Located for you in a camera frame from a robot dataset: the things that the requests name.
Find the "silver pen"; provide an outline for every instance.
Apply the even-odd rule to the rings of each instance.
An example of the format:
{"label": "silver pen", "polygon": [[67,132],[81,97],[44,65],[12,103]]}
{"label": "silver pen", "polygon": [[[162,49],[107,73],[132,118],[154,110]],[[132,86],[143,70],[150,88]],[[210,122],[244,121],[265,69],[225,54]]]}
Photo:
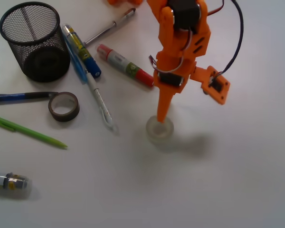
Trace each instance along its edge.
{"label": "silver pen", "polygon": [[113,122],[113,119],[112,119],[107,107],[105,106],[105,103],[104,103],[102,97],[100,96],[97,83],[96,83],[95,79],[93,78],[93,76],[86,69],[85,69],[85,73],[86,73],[86,77],[87,77],[87,84],[90,87],[90,90],[95,95],[95,99],[99,105],[104,123],[108,128],[113,130],[115,128],[115,124]]}
{"label": "silver pen", "polygon": [[125,21],[127,21],[130,17],[132,17],[135,14],[135,11],[136,11],[136,8],[131,8],[128,11],[126,11],[121,18],[119,18],[118,20],[112,21],[112,23],[109,26],[105,27],[102,31],[98,32],[97,35],[94,35],[90,37],[89,39],[87,39],[84,42],[84,46],[87,47],[88,45],[92,44],[96,39],[106,34],[108,31],[110,31],[111,29],[116,28],[122,23],[124,23]]}

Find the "pen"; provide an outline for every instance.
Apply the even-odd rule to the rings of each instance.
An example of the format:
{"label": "pen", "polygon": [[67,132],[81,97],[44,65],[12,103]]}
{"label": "pen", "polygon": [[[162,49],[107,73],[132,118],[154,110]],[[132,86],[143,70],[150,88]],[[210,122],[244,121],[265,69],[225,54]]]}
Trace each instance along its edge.
{"label": "pen", "polygon": [[79,58],[77,57],[77,55],[73,52],[72,47],[71,47],[71,45],[68,42],[66,37],[65,37],[65,42],[66,42],[66,47],[67,47],[68,52],[70,54],[70,57],[71,57],[71,60],[72,60],[72,63],[73,63],[73,66],[74,66],[74,69],[75,69],[77,75],[79,76],[81,81],[83,81],[84,83],[87,83],[86,73],[85,73],[85,71],[81,65],[81,62],[80,62]]}
{"label": "pen", "polygon": [[68,24],[62,27],[63,34],[66,36],[72,50],[78,55],[80,60],[84,63],[86,69],[94,78],[101,75],[101,70],[95,60],[92,58],[89,51],[85,48],[79,36],[74,32],[72,27]]}
{"label": "pen", "polygon": [[26,134],[28,136],[31,136],[33,138],[36,138],[36,139],[39,139],[41,141],[44,141],[46,143],[49,143],[49,144],[52,144],[54,146],[58,146],[58,147],[62,147],[62,148],[66,148],[67,145],[65,145],[64,143],[56,140],[56,139],[53,139],[51,137],[48,137],[44,134],[41,134],[41,133],[38,133],[38,132],[35,132],[29,128],[26,128],[26,127],[23,127],[21,125],[18,125],[16,123],[13,123],[11,121],[8,121],[8,120],[5,120],[5,119],[2,119],[0,118],[0,127],[6,129],[6,130],[9,130],[11,132],[20,132],[20,133],[23,133],[23,134]]}
{"label": "pen", "polygon": [[87,84],[90,87],[90,90],[95,95],[95,99],[99,105],[99,108],[101,110],[101,114],[103,115],[103,120],[104,120],[105,125],[110,129],[114,129],[115,125],[113,123],[112,117],[111,117],[107,107],[105,106],[105,103],[104,103],[102,97],[100,96],[99,88],[97,86],[95,79],[92,77],[92,75],[87,70],[85,70],[85,72],[86,72],[86,78],[88,81]]}
{"label": "pen", "polygon": [[[67,46],[67,49],[68,49],[68,51],[70,53],[70,56],[76,57],[76,54],[70,48],[70,43],[69,42],[66,42],[66,46]],[[99,105],[99,108],[100,108],[100,111],[102,113],[102,117],[103,117],[105,125],[109,129],[113,129],[114,128],[113,120],[111,118],[111,115],[110,115],[108,109],[105,106],[105,103],[104,103],[103,99],[101,98],[101,96],[99,94],[99,89],[97,87],[97,83],[96,83],[95,79],[92,77],[92,75],[88,72],[87,69],[84,69],[82,67],[82,64],[81,64],[80,60],[79,59],[77,59],[77,60],[78,60],[77,64],[74,65],[74,67],[78,69],[77,70],[77,74],[78,74],[79,78],[82,80],[82,74],[79,73],[79,72],[84,72],[87,84],[90,87],[91,92],[95,95],[95,99],[97,100],[97,103]]]}
{"label": "pen", "polygon": [[92,37],[90,37],[89,39],[87,39],[84,42],[84,45],[87,47],[88,45],[90,45],[91,43],[93,43],[96,39],[98,39],[99,37],[101,37],[102,35],[106,34],[107,32],[109,32],[111,29],[114,29],[116,27],[118,27],[120,24],[122,24],[123,22],[127,21],[130,17],[134,16],[136,11],[136,8],[132,8],[129,9],[128,11],[126,11],[122,17],[120,17],[117,20],[112,21],[112,23],[105,27],[101,32],[99,32],[97,35],[94,35]]}
{"label": "pen", "polygon": [[57,92],[35,92],[23,94],[0,94],[0,101],[18,101],[37,98],[51,98],[57,95]]}

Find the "red wire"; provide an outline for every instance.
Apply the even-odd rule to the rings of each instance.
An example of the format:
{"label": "red wire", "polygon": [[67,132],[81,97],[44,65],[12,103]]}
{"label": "red wire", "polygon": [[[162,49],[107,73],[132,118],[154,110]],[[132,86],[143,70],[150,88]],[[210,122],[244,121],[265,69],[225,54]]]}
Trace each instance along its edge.
{"label": "red wire", "polygon": [[224,7],[224,5],[225,5],[225,0],[222,0],[222,1],[223,1],[223,5],[222,5],[220,8],[217,8],[217,9],[215,9],[215,10],[213,10],[213,11],[208,12],[208,16],[219,12],[219,11]]}

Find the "green pencil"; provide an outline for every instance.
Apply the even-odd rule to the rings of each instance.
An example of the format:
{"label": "green pencil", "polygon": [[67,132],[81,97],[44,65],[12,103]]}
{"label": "green pencil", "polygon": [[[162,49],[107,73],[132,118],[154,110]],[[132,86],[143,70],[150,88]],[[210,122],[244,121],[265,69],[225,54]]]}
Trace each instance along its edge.
{"label": "green pencil", "polygon": [[2,118],[0,118],[0,127],[3,127],[3,128],[5,128],[11,132],[17,131],[17,132],[26,134],[28,136],[39,139],[41,141],[44,141],[44,142],[49,143],[49,144],[54,145],[54,146],[58,146],[58,147],[62,147],[62,148],[67,147],[67,145],[65,145],[64,143],[62,143],[56,139],[53,139],[53,138],[48,137],[44,134],[35,132],[29,128],[23,127],[21,125],[18,125],[16,123],[13,123],[11,121],[8,121],[8,120],[2,119]]}

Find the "pen clip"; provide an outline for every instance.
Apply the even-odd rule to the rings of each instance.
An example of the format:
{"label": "pen clip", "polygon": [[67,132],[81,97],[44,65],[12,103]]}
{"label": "pen clip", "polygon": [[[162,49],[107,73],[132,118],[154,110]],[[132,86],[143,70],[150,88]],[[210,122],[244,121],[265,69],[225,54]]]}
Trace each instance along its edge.
{"label": "pen clip", "polygon": [[4,124],[2,124],[2,123],[0,123],[0,127],[4,128],[4,129],[6,129],[6,130],[9,130],[9,131],[11,131],[11,132],[15,132],[15,131],[16,131],[16,129],[11,128],[11,127],[9,127],[9,126],[7,126],[7,125],[4,125]]}

